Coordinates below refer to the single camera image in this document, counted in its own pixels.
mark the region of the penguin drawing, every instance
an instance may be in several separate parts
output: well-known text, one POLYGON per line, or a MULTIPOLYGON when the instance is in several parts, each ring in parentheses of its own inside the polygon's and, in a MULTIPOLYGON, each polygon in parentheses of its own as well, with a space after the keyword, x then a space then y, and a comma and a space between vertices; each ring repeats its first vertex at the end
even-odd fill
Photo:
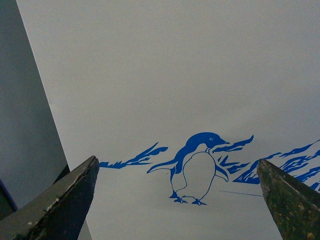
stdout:
POLYGON ((226 182, 228 174, 217 165, 209 151, 217 145, 229 144, 213 132, 201 132, 191 136, 174 159, 152 166, 148 173, 168 169, 174 202, 187 203, 183 198, 193 198, 192 204, 206 205, 202 199, 207 195, 215 176, 226 182), (205 144, 206 150, 195 152, 199 145, 205 144))

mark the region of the blue mountain drawing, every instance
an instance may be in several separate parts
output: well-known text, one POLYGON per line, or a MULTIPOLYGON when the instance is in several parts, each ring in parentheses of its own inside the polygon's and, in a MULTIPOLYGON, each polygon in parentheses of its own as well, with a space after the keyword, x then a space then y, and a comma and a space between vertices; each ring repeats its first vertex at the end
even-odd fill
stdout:
POLYGON ((122 169, 125 168, 127 166, 133 166, 133 165, 147 165, 147 164, 151 164, 152 162, 146 162, 150 159, 150 156, 155 156, 158 155, 161 152, 165 152, 168 147, 163 146, 163 147, 158 147, 156 149, 154 149, 154 147, 158 144, 155 143, 152 147, 148 148, 147 150, 141 152, 140 154, 138 154, 136 157, 126 161, 126 162, 122 162, 122 161, 117 161, 115 163, 110 164, 108 161, 107 162, 100 162, 99 166, 101 168, 110 168, 110 169, 122 169))
MULTIPOLYGON (((320 172, 320 140, 289 152, 278 152, 268 157, 262 157, 262 159, 267 159, 312 189, 320 191, 320 174, 318 175, 320 172)), ((233 182, 259 184, 258 161, 249 164, 247 170, 233 182)))

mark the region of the wall decal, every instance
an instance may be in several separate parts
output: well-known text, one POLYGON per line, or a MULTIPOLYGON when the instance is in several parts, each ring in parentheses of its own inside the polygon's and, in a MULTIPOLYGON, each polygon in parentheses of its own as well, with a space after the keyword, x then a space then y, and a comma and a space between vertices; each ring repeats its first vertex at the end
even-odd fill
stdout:
POLYGON ((101 168, 111 168, 111 169, 122 169, 127 166, 133 166, 133 165, 147 165, 151 164, 152 162, 145 162, 150 159, 150 156, 158 155, 161 152, 165 152, 168 148, 167 147, 158 147, 154 149, 154 147, 158 144, 156 142, 152 147, 148 148, 147 150, 141 152, 136 157, 126 161, 117 161, 116 163, 109 164, 109 162, 100 162, 101 168))
MULTIPOLYGON (((177 203, 191 203, 199 206, 207 205, 204 198, 216 178, 221 178, 226 182, 259 184, 257 165, 261 158, 276 164, 314 190, 320 190, 320 179, 316 177, 320 172, 318 158, 320 156, 320 140, 301 148, 295 148, 287 153, 277 152, 267 157, 259 157, 253 162, 240 163, 229 159, 230 152, 241 151, 253 139, 252 135, 248 139, 229 143, 216 133, 200 132, 191 136, 173 159, 153 165, 146 173, 167 170, 170 175, 172 192, 169 198, 174 199, 173 201, 177 203)), ((147 162, 151 156, 158 155, 168 149, 168 147, 155 148, 157 144, 158 142, 126 162, 118 161, 112 164, 101 162, 100 167, 121 169, 127 166, 151 164, 152 162, 147 162)))

